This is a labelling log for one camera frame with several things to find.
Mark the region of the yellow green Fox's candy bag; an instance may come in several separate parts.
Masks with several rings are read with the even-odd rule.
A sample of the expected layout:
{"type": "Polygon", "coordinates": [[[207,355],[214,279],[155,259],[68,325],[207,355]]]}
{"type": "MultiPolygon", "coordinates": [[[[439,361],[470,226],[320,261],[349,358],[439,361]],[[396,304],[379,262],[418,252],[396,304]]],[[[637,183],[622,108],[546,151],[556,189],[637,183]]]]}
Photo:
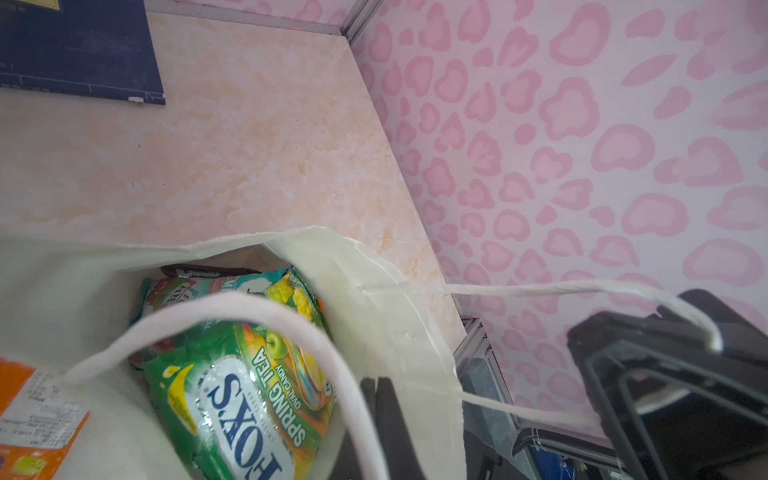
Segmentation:
{"type": "Polygon", "coordinates": [[[336,395],[304,348],[247,322],[207,320],[133,354],[196,479],[304,479],[336,395]]]}

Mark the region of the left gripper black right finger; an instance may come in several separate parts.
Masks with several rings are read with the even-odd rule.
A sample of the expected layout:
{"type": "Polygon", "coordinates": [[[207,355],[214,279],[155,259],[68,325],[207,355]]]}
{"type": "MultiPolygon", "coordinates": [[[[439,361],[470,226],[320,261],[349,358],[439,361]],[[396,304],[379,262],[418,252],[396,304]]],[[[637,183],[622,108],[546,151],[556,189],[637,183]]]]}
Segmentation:
{"type": "Polygon", "coordinates": [[[567,334],[590,403],[634,479],[767,476],[767,335],[701,289],[723,348],[665,306],[645,318],[600,311],[567,334]]]}

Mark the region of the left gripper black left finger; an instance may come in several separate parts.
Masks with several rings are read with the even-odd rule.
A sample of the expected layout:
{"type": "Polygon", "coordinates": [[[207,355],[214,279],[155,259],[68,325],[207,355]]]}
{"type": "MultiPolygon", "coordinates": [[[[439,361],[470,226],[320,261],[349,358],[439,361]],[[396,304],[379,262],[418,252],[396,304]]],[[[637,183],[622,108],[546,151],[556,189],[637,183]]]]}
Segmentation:
{"type": "MultiPolygon", "coordinates": [[[[364,378],[360,388],[375,421],[391,479],[424,480],[394,385],[390,378],[364,378]]],[[[333,479],[362,479],[350,435],[346,433],[332,470],[333,479]]]]}

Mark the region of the teal Fox's mint candy bag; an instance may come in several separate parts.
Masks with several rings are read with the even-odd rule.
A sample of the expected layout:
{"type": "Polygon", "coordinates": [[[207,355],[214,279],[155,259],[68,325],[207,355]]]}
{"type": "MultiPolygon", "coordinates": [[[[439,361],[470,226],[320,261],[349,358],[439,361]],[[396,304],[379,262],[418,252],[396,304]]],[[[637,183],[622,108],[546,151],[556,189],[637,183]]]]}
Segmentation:
{"type": "MultiPolygon", "coordinates": [[[[225,291],[241,291],[252,295],[263,295],[267,288],[276,284],[288,271],[281,268],[271,272],[249,274],[243,276],[221,278],[146,278],[140,286],[141,302],[138,312],[131,324],[137,323],[144,317],[167,306],[188,302],[225,291]]],[[[162,338],[149,347],[129,357],[129,363],[136,369],[142,370],[144,365],[163,352],[185,346],[191,341],[199,340],[216,323],[216,320],[205,321],[201,324],[162,338]]]]}

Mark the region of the purple Fox's berries candy bag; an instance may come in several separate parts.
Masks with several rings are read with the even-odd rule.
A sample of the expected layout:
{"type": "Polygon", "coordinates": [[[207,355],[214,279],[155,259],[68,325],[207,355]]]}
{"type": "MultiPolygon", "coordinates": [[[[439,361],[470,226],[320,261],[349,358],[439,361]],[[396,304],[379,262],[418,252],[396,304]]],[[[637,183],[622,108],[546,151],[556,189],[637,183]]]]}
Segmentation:
{"type": "Polygon", "coordinates": [[[169,278],[221,278],[260,274],[260,271],[249,268],[215,267],[197,264],[171,264],[160,268],[169,278]]]}

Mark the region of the white paper bag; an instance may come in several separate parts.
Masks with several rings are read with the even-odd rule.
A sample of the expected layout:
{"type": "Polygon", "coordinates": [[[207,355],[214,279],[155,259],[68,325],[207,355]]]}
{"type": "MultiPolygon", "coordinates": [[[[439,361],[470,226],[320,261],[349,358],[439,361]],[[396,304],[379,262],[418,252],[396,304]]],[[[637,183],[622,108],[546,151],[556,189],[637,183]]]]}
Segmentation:
{"type": "MultiPolygon", "coordinates": [[[[1,233],[1,357],[64,372],[128,328],[140,281],[172,263],[293,264],[325,306],[357,380],[390,377],[427,479],[465,479],[461,385],[423,293],[363,243],[311,227],[190,245],[67,242],[1,233]]],[[[56,479],[192,479],[125,360],[72,392],[92,413],[56,479]]]]}

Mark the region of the orange snack packet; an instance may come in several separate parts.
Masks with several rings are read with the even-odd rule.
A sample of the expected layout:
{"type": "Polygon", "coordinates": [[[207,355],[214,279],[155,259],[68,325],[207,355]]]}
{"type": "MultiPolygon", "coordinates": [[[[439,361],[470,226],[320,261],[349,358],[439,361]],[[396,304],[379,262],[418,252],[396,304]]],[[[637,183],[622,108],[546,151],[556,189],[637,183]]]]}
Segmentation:
{"type": "Polygon", "coordinates": [[[1,477],[52,479],[90,412],[49,372],[1,361],[1,477]]]}

